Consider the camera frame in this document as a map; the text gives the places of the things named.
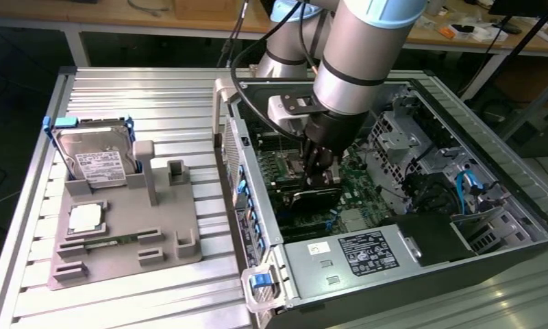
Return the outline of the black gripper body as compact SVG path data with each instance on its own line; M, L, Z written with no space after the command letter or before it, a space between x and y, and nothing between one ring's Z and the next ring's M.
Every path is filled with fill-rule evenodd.
M331 151L346 150L354 143L368 116L368 112L356 115L334 111L311 114L304 129L308 144Z

